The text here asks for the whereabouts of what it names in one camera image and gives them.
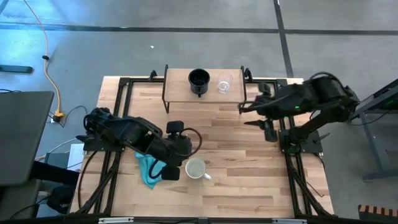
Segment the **wooden tabletop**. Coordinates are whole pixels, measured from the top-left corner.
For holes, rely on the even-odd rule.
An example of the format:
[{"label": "wooden tabletop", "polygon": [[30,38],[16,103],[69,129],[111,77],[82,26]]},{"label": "wooden tabletop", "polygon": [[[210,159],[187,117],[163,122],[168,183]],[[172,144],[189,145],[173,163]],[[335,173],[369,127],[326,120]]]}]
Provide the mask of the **wooden tabletop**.
[{"label": "wooden tabletop", "polygon": [[[239,103],[244,101],[243,75],[240,69],[205,69],[210,75],[208,90],[200,98],[192,93],[188,75],[193,69],[167,70],[164,100],[166,102]],[[218,92],[218,75],[230,74],[233,78],[229,92]]]},{"label": "wooden tabletop", "polygon": [[[114,108],[120,77],[104,77],[99,107]],[[288,83],[302,82],[288,79]],[[248,84],[248,100],[259,94],[257,85]],[[120,114],[123,111],[122,100]],[[152,190],[142,182],[132,150],[123,152],[114,193],[112,215],[151,217],[293,217],[286,163],[277,142],[266,142],[264,133],[245,121],[264,119],[256,112],[239,115],[236,105],[174,103],[167,114],[162,104],[161,83],[135,83],[129,115],[142,116],[165,131],[166,123],[182,120],[185,127],[201,132],[203,145],[194,157],[205,160],[212,180],[190,179],[181,166],[179,181],[159,182]],[[295,117],[297,125],[308,121],[309,114]],[[198,139],[190,135],[194,144]],[[103,152],[97,153],[82,182],[82,202],[92,194],[100,179]],[[311,154],[302,154],[309,187],[326,210],[333,213],[328,184],[321,162]],[[298,192],[304,211],[302,193]],[[77,210],[77,193],[72,211]]]}]

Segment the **desk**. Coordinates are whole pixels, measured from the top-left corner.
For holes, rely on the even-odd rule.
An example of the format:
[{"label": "desk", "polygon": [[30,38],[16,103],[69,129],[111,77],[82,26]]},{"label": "desk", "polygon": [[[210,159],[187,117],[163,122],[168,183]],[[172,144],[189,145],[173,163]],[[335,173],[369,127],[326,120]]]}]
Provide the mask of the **desk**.
[{"label": "desk", "polygon": [[[98,107],[114,108],[119,78],[104,77]],[[303,80],[288,79],[288,83],[294,82]],[[248,100],[258,94],[256,84],[247,84]],[[213,179],[192,180],[182,169],[179,181],[162,181],[151,190],[142,183],[133,151],[126,150],[119,167],[112,216],[293,217],[286,163],[278,144],[265,142],[261,130],[243,124],[263,119],[256,112],[239,115],[236,105],[174,103],[173,110],[167,114],[162,107],[161,83],[135,83],[129,115],[142,116],[163,130],[168,121],[176,119],[184,121],[185,127],[199,130],[203,145],[194,157],[205,160],[207,173]],[[296,125],[308,119],[309,114],[296,116]],[[279,123],[275,122],[274,126],[278,129]],[[197,141],[195,135],[192,135],[192,141]],[[104,153],[97,153],[88,165],[81,188],[83,203],[98,185],[103,157]],[[311,154],[303,154],[302,159],[307,181],[325,196],[321,198],[310,190],[324,208],[333,213],[321,162]],[[304,211],[302,193],[300,190],[297,193],[300,208]],[[106,199],[103,197],[102,208]],[[77,209],[75,192],[71,212]]]}]

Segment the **white cup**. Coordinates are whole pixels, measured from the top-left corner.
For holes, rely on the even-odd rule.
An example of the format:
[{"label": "white cup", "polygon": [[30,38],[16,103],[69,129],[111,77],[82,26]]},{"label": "white cup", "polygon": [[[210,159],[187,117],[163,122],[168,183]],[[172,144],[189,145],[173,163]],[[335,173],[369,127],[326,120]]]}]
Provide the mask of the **white cup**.
[{"label": "white cup", "polygon": [[193,179],[199,179],[203,177],[206,180],[211,180],[210,175],[206,173],[205,161],[199,158],[189,159],[185,164],[185,172]]}]

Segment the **teal towel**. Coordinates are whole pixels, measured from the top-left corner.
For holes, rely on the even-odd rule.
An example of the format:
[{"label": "teal towel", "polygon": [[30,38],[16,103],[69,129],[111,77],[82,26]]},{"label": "teal towel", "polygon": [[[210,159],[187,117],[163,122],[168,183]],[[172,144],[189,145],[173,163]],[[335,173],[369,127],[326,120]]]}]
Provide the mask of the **teal towel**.
[{"label": "teal towel", "polygon": [[[151,155],[142,155],[139,154],[138,152],[134,152],[134,155],[138,159],[139,170],[141,171],[142,181],[144,181],[144,184],[146,184],[146,186],[153,189],[155,187],[155,184],[162,180],[162,176],[159,176],[158,178],[155,179],[149,177],[150,165],[152,165],[156,159],[153,158]],[[154,167],[154,170],[152,171],[152,175],[158,174],[164,166],[166,166],[166,163],[162,161],[157,162]]]}]

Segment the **clear glass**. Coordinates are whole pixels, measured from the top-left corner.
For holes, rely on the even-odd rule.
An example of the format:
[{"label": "clear glass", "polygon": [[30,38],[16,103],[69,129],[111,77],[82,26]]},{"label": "clear glass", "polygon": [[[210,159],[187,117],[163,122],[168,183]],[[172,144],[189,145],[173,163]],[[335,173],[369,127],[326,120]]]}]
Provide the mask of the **clear glass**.
[{"label": "clear glass", "polygon": [[232,86],[233,77],[229,73],[221,73],[218,75],[217,89],[220,93],[227,93]]}]

